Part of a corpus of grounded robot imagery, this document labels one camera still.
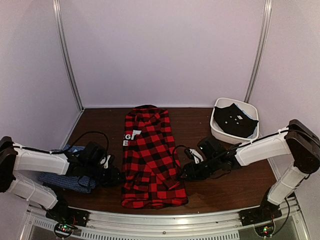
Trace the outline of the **red black plaid shirt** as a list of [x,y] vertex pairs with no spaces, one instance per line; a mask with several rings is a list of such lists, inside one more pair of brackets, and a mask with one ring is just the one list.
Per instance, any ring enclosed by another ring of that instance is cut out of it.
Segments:
[[154,105],[134,107],[126,116],[123,135],[121,205],[127,209],[163,209],[189,200],[179,178],[169,112]]

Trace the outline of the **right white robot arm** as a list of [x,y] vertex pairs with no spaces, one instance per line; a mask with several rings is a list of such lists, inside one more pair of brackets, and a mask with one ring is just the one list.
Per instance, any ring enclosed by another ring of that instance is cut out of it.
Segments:
[[205,180],[218,170],[231,171],[268,158],[293,157],[288,169],[267,190],[260,206],[255,209],[261,221],[268,220],[301,182],[320,168],[320,140],[297,119],[275,133],[238,143],[229,149],[214,136],[203,138],[197,146],[205,158],[202,159],[194,149],[185,149],[192,162],[182,168],[180,176],[187,180]]

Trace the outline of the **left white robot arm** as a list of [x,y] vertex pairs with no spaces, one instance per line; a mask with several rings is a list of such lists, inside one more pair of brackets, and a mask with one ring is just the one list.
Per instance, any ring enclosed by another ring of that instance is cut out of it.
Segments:
[[113,164],[114,159],[106,147],[92,141],[80,150],[69,146],[65,150],[49,151],[20,145],[4,136],[0,140],[0,191],[36,202],[47,211],[51,210],[61,222],[67,222],[72,218],[68,202],[51,188],[20,175],[19,171],[88,177],[100,186],[111,187],[124,180]]

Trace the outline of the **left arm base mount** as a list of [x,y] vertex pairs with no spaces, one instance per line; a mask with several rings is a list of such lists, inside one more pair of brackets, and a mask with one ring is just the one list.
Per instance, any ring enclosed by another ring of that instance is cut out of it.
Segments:
[[69,226],[86,227],[90,213],[86,210],[71,208],[67,203],[58,202],[52,209],[43,207],[46,217]]

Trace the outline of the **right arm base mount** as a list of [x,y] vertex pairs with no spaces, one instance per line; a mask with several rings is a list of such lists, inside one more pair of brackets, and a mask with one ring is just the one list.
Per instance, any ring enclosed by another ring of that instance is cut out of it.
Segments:
[[279,205],[274,205],[267,200],[263,200],[258,207],[244,209],[239,212],[243,226],[256,225],[281,216],[282,212]]

